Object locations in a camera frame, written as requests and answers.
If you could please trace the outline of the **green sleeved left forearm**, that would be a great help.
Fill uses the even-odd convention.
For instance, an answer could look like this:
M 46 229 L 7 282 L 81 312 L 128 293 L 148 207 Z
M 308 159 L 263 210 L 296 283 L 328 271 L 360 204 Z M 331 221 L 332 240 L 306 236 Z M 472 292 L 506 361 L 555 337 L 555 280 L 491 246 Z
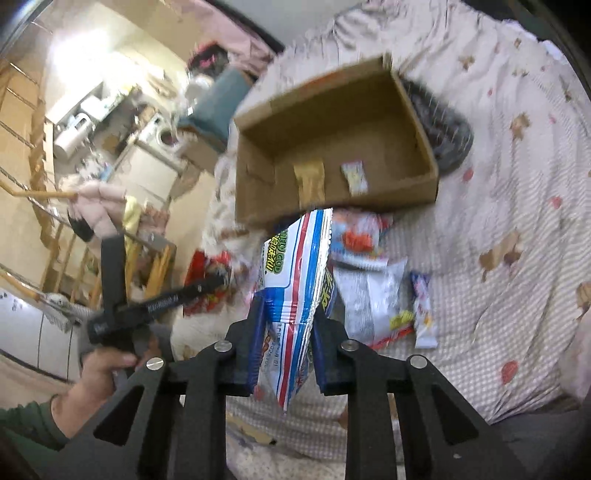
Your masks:
M 51 406 L 56 395 L 43 403 L 30 402 L 1 410 L 1 426 L 19 439 L 27 439 L 50 450 L 59 451 L 69 441 L 58 428 Z

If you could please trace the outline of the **person's left hand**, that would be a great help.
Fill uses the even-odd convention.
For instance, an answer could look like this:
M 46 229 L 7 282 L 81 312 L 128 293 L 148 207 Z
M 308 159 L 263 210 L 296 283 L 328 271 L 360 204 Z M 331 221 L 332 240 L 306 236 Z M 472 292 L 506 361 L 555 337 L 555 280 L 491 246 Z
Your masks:
M 150 358 L 160 355 L 155 337 L 150 338 L 141 357 L 111 347 L 100 347 L 88 354 L 83 360 L 79 381 L 51 401 L 51 416 L 57 428 L 68 439 L 75 436 L 113 395 L 115 371 L 137 370 Z

